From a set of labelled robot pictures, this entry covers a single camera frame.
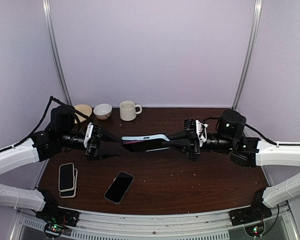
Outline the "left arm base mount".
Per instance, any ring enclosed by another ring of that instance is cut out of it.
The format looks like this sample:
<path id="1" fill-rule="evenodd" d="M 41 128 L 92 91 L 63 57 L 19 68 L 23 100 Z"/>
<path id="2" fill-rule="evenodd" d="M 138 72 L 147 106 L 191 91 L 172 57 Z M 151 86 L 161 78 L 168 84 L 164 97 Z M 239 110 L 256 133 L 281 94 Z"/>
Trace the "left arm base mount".
<path id="1" fill-rule="evenodd" d="M 44 206 L 41 211 L 35 211 L 35 216 L 46 222 L 43 232 L 49 239 L 56 239 L 69 227 L 77 226 L 78 211 L 59 207 L 58 201 L 48 190 L 38 191 L 43 195 Z"/>

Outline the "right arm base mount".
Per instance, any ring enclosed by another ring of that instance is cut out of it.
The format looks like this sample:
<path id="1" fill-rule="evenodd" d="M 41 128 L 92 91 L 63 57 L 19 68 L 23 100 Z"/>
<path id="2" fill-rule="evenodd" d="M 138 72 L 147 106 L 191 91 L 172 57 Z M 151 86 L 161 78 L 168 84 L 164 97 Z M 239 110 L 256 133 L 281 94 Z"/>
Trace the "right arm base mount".
<path id="1" fill-rule="evenodd" d="M 254 193 L 250 206 L 229 212 L 232 226 L 244 225 L 247 235 L 253 238 L 266 233 L 265 219 L 272 216 L 271 209 L 263 204 L 264 191 L 265 188 L 262 188 Z"/>

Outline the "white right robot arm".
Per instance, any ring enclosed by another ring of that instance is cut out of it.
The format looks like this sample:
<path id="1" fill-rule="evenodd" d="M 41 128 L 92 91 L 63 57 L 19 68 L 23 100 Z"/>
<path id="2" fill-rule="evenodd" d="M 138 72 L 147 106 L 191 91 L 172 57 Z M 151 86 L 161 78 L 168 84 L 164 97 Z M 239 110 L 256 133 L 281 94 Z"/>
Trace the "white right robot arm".
<path id="1" fill-rule="evenodd" d="M 178 149 L 195 160 L 201 152 L 229 154 L 230 160 L 242 167 L 300 167 L 300 142 L 280 142 L 266 138 L 244 136 L 247 119 L 233 109 L 226 109 L 216 118 L 215 133 L 208 132 L 206 121 L 187 119 L 184 130 L 164 137 L 162 145 Z M 300 172 L 287 180 L 255 192 L 246 210 L 249 220 L 258 220 L 266 208 L 300 195 Z"/>

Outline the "light blue phone case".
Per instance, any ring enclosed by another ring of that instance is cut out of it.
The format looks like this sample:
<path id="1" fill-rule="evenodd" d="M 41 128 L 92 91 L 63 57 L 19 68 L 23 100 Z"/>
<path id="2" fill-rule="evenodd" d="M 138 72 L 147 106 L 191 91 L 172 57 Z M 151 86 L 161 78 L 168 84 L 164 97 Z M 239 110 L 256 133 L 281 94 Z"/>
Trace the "light blue phone case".
<path id="1" fill-rule="evenodd" d="M 147 141 L 147 140 L 162 140 L 163 142 L 170 141 L 168 137 L 164 134 L 154 134 L 145 136 L 123 136 L 121 138 L 121 143 L 123 141 Z"/>

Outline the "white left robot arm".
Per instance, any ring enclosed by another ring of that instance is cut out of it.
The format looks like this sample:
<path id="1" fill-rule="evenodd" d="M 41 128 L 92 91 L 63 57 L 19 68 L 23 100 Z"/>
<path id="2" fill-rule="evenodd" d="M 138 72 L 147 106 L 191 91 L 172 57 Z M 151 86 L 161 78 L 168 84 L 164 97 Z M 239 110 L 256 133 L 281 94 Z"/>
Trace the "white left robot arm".
<path id="1" fill-rule="evenodd" d="M 82 150 L 89 160 L 116 157 L 115 152 L 102 151 L 101 142 L 119 143 L 120 138 L 93 122 L 85 131 L 75 130 L 79 115 L 80 112 L 69 105 L 53 108 L 50 122 L 43 131 L 33 132 L 13 146 L 0 149 L 0 175 L 48 160 L 64 148 Z M 0 183 L 0 206 L 42 212 L 51 222 L 62 218 L 58 202 L 47 190 L 27 190 Z"/>

